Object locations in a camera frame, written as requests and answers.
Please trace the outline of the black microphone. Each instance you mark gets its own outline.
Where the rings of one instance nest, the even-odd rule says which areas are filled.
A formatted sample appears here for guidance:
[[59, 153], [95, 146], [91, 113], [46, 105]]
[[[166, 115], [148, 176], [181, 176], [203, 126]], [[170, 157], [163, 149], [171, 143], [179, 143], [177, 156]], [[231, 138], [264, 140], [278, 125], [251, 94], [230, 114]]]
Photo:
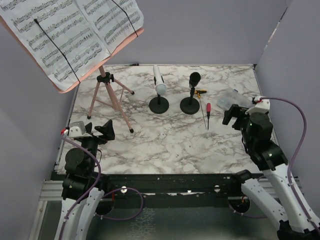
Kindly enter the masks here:
[[198, 83], [201, 80], [201, 75], [198, 72], [193, 72], [190, 76], [189, 76], [189, 87], [195, 88]]

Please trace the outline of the black stand of white microphone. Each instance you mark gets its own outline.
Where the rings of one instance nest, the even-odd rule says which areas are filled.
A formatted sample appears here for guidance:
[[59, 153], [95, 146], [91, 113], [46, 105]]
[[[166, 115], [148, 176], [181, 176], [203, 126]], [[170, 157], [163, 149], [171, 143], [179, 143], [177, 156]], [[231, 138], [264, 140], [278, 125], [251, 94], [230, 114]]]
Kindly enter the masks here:
[[163, 95], [157, 94], [150, 100], [149, 109], [155, 114], [163, 114], [169, 109], [169, 102]]

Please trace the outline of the white microphone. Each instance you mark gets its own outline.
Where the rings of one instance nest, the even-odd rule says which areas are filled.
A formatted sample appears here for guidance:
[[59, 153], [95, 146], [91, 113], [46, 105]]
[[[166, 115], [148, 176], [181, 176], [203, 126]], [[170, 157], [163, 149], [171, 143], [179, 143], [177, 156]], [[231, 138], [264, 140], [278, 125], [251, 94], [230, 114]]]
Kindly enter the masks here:
[[154, 74], [155, 91], [158, 95], [162, 96], [166, 93], [167, 87], [160, 73], [160, 69], [156, 64], [153, 66], [153, 74]]

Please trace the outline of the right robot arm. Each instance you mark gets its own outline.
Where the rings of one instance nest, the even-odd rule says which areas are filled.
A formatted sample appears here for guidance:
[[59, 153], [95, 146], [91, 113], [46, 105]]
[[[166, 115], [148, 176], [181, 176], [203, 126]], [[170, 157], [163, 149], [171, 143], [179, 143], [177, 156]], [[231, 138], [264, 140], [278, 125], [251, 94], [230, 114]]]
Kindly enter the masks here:
[[235, 118], [233, 128], [241, 132], [242, 144], [250, 159], [262, 171], [274, 189], [274, 199], [248, 170], [233, 174], [229, 189], [244, 194], [272, 222], [280, 240], [318, 240], [320, 219], [306, 202], [292, 176], [282, 149], [271, 140], [273, 125], [268, 110], [250, 112], [249, 108], [232, 104], [224, 112], [223, 125]]

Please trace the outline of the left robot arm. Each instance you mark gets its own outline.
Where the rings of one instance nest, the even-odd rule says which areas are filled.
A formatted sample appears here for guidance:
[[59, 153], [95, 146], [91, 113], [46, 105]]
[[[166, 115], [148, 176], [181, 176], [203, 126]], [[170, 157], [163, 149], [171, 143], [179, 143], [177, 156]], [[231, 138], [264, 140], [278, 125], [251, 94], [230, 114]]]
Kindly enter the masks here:
[[54, 238], [84, 240], [99, 201], [111, 190], [102, 176], [97, 152], [99, 145], [115, 139], [113, 122], [108, 120], [102, 126], [93, 126], [77, 121], [60, 135], [74, 147], [65, 155], [66, 177], [62, 182], [62, 206]]

